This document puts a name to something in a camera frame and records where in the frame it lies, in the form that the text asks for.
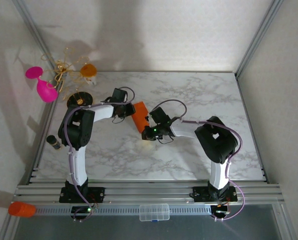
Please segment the black cylinder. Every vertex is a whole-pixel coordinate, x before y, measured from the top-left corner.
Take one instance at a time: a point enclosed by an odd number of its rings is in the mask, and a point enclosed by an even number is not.
[[[61,144],[54,135],[49,135],[47,137],[47,142],[54,147],[55,150],[59,150],[61,148]]]

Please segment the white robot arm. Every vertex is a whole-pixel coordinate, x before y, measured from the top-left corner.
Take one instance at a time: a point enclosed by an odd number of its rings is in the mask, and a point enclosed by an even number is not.
[[[88,109],[89,111],[93,111],[94,119],[93,122],[102,120],[102,119],[109,119],[114,116],[114,107],[112,105],[101,105],[96,107],[91,107]],[[77,185],[82,186],[86,180],[88,179],[87,173],[85,171],[85,149],[86,145],[80,147],[78,150],[75,148],[73,149],[72,155],[73,155],[73,171],[74,171],[74,179],[77,183]],[[70,184],[73,183],[73,179],[71,174],[69,173],[67,176],[67,181]]]
[[[201,125],[187,124],[181,122],[180,119],[175,120],[170,126],[171,132],[175,137],[188,137],[198,139],[195,134],[195,130]],[[215,163],[211,161],[211,176],[209,182],[216,189],[222,189],[228,184],[228,178],[226,178],[226,166],[228,159],[223,164]]]
[[[208,193],[201,197],[203,201],[223,201],[229,189],[228,159],[235,152],[237,140],[225,129],[223,122],[216,116],[211,117],[205,124],[194,124],[182,121],[179,117],[171,119],[161,107],[150,112],[150,117],[156,125],[145,126],[142,132],[144,140],[161,140],[163,136],[188,137],[198,139],[204,152],[211,160],[211,176],[208,182]]]

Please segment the glass panel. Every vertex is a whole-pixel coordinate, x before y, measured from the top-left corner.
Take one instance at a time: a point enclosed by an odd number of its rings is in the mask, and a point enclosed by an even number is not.
[[[238,205],[231,206],[232,212]],[[84,223],[69,216],[37,216],[20,220],[15,240],[279,240],[273,209],[246,205],[237,217],[214,222],[208,215],[170,216],[160,222],[140,222],[138,216],[94,216]]]

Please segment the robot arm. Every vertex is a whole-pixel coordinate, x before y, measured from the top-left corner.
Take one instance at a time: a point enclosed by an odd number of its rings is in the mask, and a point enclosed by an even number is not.
[[[188,137],[193,139],[199,139],[199,135],[196,133],[200,126],[195,124],[188,124],[181,122],[180,119],[175,120],[170,126],[171,132],[175,137]],[[228,178],[226,178],[226,165],[227,159],[223,163],[211,160],[211,176],[209,179],[210,184],[216,189],[220,190],[228,184]]]
[[[80,109],[69,117],[67,132],[73,146],[73,151],[71,153],[73,157],[73,177],[78,186],[83,186],[85,183],[87,184],[88,177],[85,170],[85,150],[91,138],[93,123],[115,116],[125,118],[133,114],[135,109],[131,103],[122,105],[114,104],[124,103],[126,98],[127,92],[116,88],[112,97],[107,98],[107,101],[112,104]],[[74,108],[76,108],[76,105],[68,107],[58,132],[58,135],[62,140],[62,144],[65,146],[67,146],[68,143],[64,134],[64,122],[66,117]],[[70,185],[74,185],[72,173],[68,174],[67,182]]]
[[[198,139],[206,155],[211,160],[211,176],[208,191],[211,201],[221,201],[229,189],[226,176],[228,172],[228,157],[233,154],[237,140],[233,134],[223,128],[213,126],[212,123],[224,125],[216,116],[211,117],[210,124],[192,124],[181,121],[178,117],[171,119],[162,108],[154,109],[150,116],[156,126],[146,126],[142,132],[144,140],[160,140],[163,136],[188,137]]]

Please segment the white wall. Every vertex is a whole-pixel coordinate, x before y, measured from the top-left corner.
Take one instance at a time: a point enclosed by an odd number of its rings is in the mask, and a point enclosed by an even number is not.
[[[100,71],[229,71],[271,0],[25,0],[52,54]]]
[[[45,104],[24,72],[46,67],[41,52],[9,0],[0,0],[0,230],[26,166],[32,162]]]
[[[298,235],[298,0],[285,0],[239,80],[269,179]]]

